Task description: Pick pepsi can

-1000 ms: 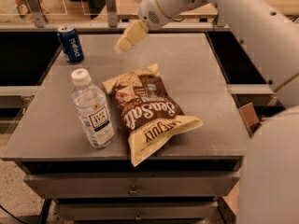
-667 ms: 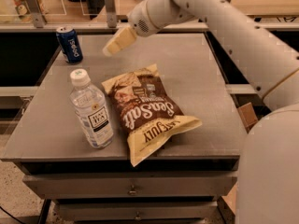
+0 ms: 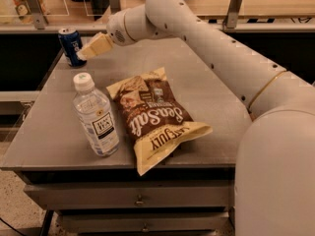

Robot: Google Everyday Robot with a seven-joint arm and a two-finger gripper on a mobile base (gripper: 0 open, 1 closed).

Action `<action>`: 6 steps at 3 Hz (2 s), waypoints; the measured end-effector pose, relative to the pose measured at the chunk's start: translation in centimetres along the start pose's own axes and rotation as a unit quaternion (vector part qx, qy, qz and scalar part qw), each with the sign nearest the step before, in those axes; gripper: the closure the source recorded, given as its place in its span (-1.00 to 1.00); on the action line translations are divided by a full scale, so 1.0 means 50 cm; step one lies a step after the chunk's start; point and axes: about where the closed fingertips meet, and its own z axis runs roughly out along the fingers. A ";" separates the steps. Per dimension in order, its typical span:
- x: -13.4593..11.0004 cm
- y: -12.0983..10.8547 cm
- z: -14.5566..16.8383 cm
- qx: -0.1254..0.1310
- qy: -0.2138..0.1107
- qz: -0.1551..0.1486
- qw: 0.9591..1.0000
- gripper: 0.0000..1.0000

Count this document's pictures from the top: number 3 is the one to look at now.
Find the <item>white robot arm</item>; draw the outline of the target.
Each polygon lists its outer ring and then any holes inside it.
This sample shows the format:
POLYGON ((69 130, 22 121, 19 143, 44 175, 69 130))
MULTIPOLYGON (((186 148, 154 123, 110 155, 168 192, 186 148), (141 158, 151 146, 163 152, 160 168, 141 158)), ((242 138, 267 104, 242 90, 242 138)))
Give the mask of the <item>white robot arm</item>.
POLYGON ((146 0, 110 16, 106 30, 80 57, 97 56, 112 43, 178 37, 254 116, 236 159, 236 236, 315 236, 313 86, 201 21, 183 0, 146 0))

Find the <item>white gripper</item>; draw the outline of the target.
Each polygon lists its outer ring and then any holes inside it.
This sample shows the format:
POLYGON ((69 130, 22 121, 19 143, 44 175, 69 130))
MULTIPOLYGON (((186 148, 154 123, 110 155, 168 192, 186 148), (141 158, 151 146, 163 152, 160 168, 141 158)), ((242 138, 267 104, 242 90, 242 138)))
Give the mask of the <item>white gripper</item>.
POLYGON ((108 33, 99 32, 77 52, 81 60, 89 60, 113 48, 113 42, 120 46, 131 45, 135 40, 129 35, 125 26, 126 10, 110 15, 106 24, 108 33))

